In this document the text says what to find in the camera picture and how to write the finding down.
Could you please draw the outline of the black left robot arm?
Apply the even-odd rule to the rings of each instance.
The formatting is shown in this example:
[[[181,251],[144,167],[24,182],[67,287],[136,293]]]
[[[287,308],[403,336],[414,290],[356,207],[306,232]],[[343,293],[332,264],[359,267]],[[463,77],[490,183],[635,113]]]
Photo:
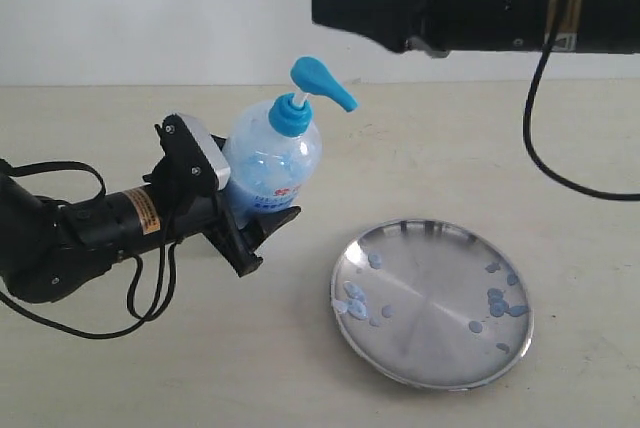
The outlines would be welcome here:
[[[143,185],[68,203],[28,192],[17,178],[86,171],[80,162],[1,163],[1,278],[15,298],[59,301],[124,260],[202,234],[238,276],[257,270],[257,249],[300,213],[298,206],[254,216],[239,227],[218,181],[184,136],[164,151]],[[192,174],[192,169],[203,169]]]

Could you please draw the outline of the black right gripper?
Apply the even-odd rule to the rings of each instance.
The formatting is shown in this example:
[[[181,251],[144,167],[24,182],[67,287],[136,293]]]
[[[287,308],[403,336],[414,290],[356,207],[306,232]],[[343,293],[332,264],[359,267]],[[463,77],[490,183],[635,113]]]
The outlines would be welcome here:
[[[423,51],[445,58],[456,51],[541,50],[547,5],[548,0],[311,0],[311,19],[347,20],[345,31],[392,53]],[[356,17],[413,10],[408,18]]]

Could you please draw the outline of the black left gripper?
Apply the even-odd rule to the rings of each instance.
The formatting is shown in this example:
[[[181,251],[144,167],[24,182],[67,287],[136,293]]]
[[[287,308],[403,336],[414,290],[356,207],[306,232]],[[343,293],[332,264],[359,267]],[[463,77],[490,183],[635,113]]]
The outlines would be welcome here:
[[[143,176],[144,205],[155,217],[153,222],[143,224],[144,253],[202,235],[237,275],[243,277],[262,264],[256,250],[302,211],[299,206],[290,206],[276,212],[257,213],[241,229],[231,215],[223,190],[211,196],[188,192],[169,177],[163,157],[164,152],[152,171]]]

